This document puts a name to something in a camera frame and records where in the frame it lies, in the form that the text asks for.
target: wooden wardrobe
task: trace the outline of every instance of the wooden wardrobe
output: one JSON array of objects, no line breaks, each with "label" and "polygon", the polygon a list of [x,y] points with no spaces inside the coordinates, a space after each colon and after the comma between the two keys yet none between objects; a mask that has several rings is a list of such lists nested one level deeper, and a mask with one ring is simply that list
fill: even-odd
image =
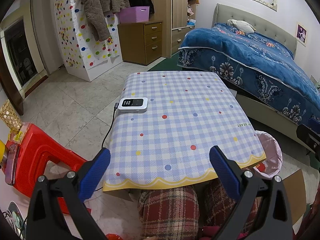
[{"label": "wooden wardrobe", "polygon": [[187,25],[187,9],[190,4],[196,19],[196,0],[152,0],[155,13],[150,21],[162,20],[162,57],[171,57],[178,52],[185,35],[195,27]]}]

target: pink trash bag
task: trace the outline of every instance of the pink trash bag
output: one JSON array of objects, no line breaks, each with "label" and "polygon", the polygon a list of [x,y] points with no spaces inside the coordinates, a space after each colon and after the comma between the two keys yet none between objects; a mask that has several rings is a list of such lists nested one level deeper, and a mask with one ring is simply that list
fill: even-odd
[{"label": "pink trash bag", "polygon": [[255,131],[263,150],[266,153],[266,159],[253,167],[254,173],[263,179],[271,179],[277,175],[282,166],[282,152],[276,139],[263,131]]}]

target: black display screen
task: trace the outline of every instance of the black display screen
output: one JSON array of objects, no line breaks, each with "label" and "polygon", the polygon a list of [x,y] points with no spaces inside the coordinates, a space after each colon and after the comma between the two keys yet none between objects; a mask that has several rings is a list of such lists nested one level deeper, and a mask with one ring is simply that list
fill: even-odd
[{"label": "black display screen", "polygon": [[142,106],[143,99],[125,99],[123,100],[122,106]]}]

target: plaid pants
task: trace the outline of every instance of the plaid pants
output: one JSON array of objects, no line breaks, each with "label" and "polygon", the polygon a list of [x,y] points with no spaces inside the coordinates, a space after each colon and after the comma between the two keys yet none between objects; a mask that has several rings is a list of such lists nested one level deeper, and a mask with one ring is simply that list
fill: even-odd
[{"label": "plaid pants", "polygon": [[[225,192],[219,179],[210,181],[204,192],[206,226],[221,226],[235,202]],[[254,202],[244,225],[247,232],[258,210]],[[199,205],[193,186],[142,191],[138,210],[142,222],[141,239],[157,236],[159,240],[194,240],[198,234]]]}]

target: pink storage bin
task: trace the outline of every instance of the pink storage bin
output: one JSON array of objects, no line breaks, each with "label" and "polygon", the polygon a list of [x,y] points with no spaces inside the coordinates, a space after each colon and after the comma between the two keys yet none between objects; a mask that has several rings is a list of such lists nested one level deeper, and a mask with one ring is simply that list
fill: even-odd
[{"label": "pink storage bin", "polygon": [[121,23],[140,23],[149,20],[149,6],[137,6],[122,9],[119,12]]}]

